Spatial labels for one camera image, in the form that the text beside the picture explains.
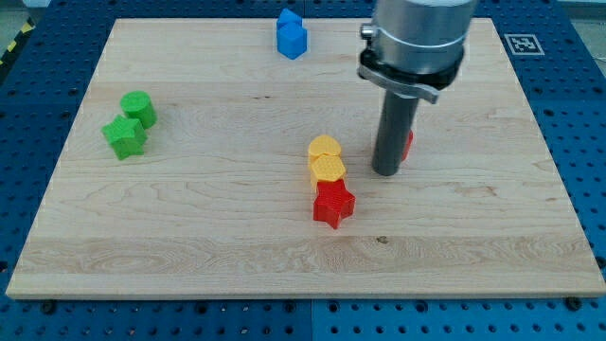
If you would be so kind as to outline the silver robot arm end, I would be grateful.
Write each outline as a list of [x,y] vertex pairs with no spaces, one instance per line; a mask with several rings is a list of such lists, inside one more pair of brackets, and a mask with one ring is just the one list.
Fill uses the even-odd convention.
[[475,0],[378,0],[360,27],[358,75],[404,99],[437,102],[455,79]]

